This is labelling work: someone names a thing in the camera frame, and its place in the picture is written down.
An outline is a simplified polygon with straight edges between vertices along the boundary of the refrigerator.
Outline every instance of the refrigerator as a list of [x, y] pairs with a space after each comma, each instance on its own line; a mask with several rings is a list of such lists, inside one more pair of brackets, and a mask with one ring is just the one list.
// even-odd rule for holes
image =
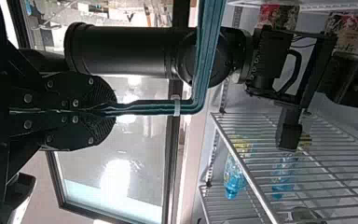
[[[252, 33], [266, 3], [299, 4], [296, 30], [311, 33], [324, 30], [332, 11], [358, 12], [358, 1], [351, 0], [228, 1], [222, 26]], [[300, 52], [302, 74], [311, 50]], [[294, 64], [294, 59], [286, 59], [283, 80], [291, 76]], [[275, 146], [281, 110], [271, 101], [249, 96], [230, 78], [208, 92], [204, 109], [191, 118], [186, 131], [177, 223], [358, 223], [358, 108], [315, 93], [301, 117], [296, 165], [278, 176], [274, 172], [284, 170], [279, 165], [287, 157]], [[228, 154], [247, 180], [246, 189], [233, 200], [225, 196], [223, 184]], [[273, 190], [283, 185], [292, 189]]]

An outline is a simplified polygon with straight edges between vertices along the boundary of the black cylinder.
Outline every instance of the black cylinder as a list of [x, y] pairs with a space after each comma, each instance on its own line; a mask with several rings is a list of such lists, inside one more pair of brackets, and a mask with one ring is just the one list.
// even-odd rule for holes
[[188, 32], [77, 22], [65, 34], [65, 59], [83, 74], [172, 78], [174, 45]]
[[[180, 78], [191, 85], [196, 39], [194, 28], [107, 27], [77, 22], [65, 34], [65, 60], [71, 70], [83, 74]], [[209, 87], [229, 75], [231, 51], [221, 34]]]

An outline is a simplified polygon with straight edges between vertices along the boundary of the blue bottle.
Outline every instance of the blue bottle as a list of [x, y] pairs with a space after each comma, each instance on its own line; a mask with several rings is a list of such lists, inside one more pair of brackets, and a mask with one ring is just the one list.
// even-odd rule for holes
[[228, 153], [224, 174], [224, 186], [226, 187], [226, 197], [234, 199], [240, 190], [246, 189], [247, 182], [239, 165], [235, 162], [231, 154]]
[[[296, 157], [295, 153], [285, 153], [281, 159], [280, 164], [276, 164], [276, 169], [291, 169], [296, 167], [296, 162], [298, 161], [298, 157]], [[292, 175], [295, 171], [294, 170], [276, 170], [272, 172], [274, 175]], [[292, 177], [289, 176], [279, 176], [277, 178], [272, 179], [273, 183], [287, 183], [292, 180]], [[287, 185], [274, 185], [272, 186], [272, 191], [281, 191], [281, 190], [293, 190], [295, 188], [294, 184], [287, 184]], [[276, 200], [280, 200], [282, 198], [281, 193], [272, 194], [272, 197]]]

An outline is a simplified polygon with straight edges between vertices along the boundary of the wire rack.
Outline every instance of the wire rack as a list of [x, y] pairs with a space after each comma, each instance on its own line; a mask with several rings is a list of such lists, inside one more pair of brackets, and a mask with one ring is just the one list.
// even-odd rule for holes
[[[295, 1], [290, 0], [232, 0], [228, 1], [229, 5], [234, 7], [260, 7], [263, 4], [270, 2], [271, 4], [288, 4], [292, 5]], [[355, 0], [303, 0], [300, 5], [301, 11], [336, 11], [336, 10], [358, 10], [358, 1]]]
[[199, 187], [202, 208], [209, 224], [225, 221], [241, 223], [271, 223], [251, 189], [241, 192], [234, 200], [225, 197], [223, 183]]
[[[241, 166], [249, 199], [254, 195], [256, 208], [263, 208], [254, 215], [268, 217], [267, 221], [261, 218], [262, 223], [358, 223], [357, 139], [322, 118], [307, 116], [302, 118], [304, 131], [297, 152], [289, 154], [275, 147], [279, 114], [212, 114], [212, 119]], [[219, 223], [206, 195], [209, 224]], [[231, 213], [241, 213], [240, 203], [227, 203], [237, 209]], [[298, 220], [294, 211], [313, 216]]]

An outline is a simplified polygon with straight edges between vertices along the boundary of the glass pane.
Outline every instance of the glass pane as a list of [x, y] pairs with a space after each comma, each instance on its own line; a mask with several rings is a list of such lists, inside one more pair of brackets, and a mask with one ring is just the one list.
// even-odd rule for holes
[[173, 0], [22, 0], [36, 49], [63, 54], [68, 26], [170, 27]]
[[[172, 0], [22, 0], [34, 49], [63, 54], [68, 26], [172, 23]], [[104, 77], [121, 103], [167, 99], [168, 80]], [[56, 153], [69, 203], [141, 223], [160, 223], [167, 118], [123, 116], [97, 147]]]
[[[168, 94], [165, 79], [106, 80], [121, 102]], [[160, 223], [166, 122], [165, 116], [122, 116], [99, 146], [56, 153], [66, 199], [114, 216]]]

